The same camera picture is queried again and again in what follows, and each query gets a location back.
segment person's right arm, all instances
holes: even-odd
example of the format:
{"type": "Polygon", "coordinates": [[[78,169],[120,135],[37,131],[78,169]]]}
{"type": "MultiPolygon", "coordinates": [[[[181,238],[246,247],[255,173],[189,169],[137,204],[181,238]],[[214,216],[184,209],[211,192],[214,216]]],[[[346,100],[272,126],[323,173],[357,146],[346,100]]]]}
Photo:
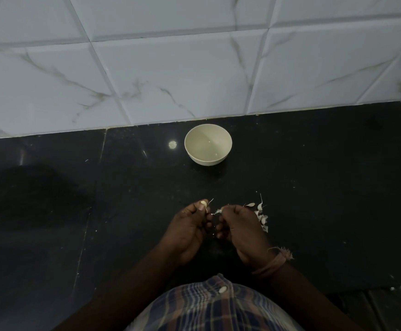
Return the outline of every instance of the person's right arm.
{"type": "MultiPolygon", "coordinates": [[[[250,209],[227,205],[222,208],[220,222],[217,237],[229,239],[247,266],[258,270],[275,258],[277,251],[269,250],[271,245],[250,209]]],[[[362,330],[288,262],[260,281],[268,285],[269,296],[305,330],[362,330]]]]}

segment person's left hand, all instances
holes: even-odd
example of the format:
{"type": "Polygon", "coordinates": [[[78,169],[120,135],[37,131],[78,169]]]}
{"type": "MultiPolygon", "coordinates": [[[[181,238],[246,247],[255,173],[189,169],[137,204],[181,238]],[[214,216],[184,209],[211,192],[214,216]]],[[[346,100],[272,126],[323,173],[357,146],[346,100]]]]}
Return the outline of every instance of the person's left hand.
{"type": "Polygon", "coordinates": [[[197,201],[179,211],[170,222],[159,244],[176,255],[179,265],[192,260],[199,250],[206,228],[212,226],[209,212],[210,208],[197,201]]]}

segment backsplash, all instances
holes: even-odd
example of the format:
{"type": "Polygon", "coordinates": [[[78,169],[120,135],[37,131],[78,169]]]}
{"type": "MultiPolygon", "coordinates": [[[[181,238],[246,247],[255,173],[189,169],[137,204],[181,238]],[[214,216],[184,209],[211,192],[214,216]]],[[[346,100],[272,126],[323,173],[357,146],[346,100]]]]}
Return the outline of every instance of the backsplash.
{"type": "Polygon", "coordinates": [[[0,0],[0,137],[388,100],[401,0],[0,0]]]}

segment bowl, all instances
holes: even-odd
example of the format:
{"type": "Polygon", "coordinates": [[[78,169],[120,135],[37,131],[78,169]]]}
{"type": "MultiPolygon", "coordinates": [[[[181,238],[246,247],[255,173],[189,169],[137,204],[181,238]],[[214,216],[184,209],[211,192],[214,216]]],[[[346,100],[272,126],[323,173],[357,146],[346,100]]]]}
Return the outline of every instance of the bowl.
{"type": "Polygon", "coordinates": [[[233,141],[223,127],[201,124],[185,136],[185,150],[193,161],[203,166],[217,165],[230,153],[233,141]]]}

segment person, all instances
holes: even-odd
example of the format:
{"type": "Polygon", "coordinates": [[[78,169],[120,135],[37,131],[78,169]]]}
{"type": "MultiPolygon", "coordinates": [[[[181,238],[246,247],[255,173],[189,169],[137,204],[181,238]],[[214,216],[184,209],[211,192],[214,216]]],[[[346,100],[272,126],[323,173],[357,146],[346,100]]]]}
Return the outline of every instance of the person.
{"type": "Polygon", "coordinates": [[[153,250],[54,330],[361,330],[286,261],[286,250],[272,248],[256,214],[239,205],[222,208],[216,237],[232,242],[273,300],[221,274],[161,294],[212,228],[209,210],[201,201],[182,209],[153,250]]]}

